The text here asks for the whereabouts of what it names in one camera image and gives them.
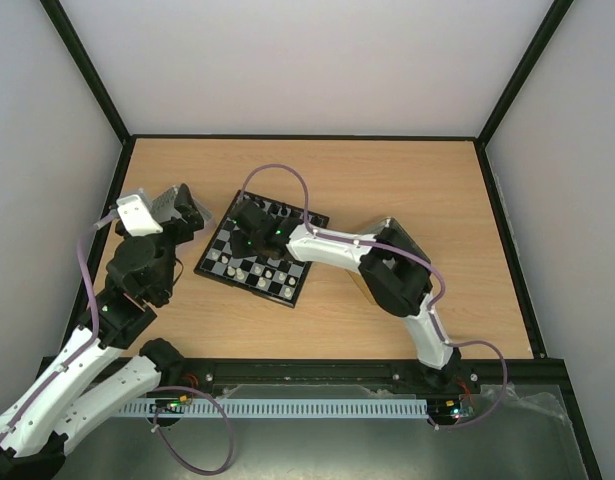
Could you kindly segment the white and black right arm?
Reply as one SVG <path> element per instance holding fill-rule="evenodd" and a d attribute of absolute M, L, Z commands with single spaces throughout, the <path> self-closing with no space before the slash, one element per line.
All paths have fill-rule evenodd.
<path fill-rule="evenodd" d="M 403 320 L 425 384 L 442 392 L 457 381 L 461 354 L 436 315 L 431 281 L 435 271 L 406 232 L 384 225 L 376 233 L 349 234 L 280 218 L 233 217 L 231 223 L 236 257 L 254 253 L 273 260 L 322 263 L 358 275 L 377 306 Z"/>

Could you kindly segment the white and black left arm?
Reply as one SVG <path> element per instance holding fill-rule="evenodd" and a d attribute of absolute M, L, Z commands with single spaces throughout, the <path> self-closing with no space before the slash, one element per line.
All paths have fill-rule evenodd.
<path fill-rule="evenodd" d="M 128 401 L 181 375 L 183 356 L 167 341 L 147 342 L 110 378 L 96 377 L 127 350 L 167 305 L 177 282 L 176 249 L 211 215 L 186 184 L 149 199 L 141 189 L 116 200 L 90 227 L 120 225 L 122 241 L 96 292 L 79 252 L 88 305 L 67 343 L 28 390 L 0 414 L 0 479 L 51 479 L 75 447 Z"/>

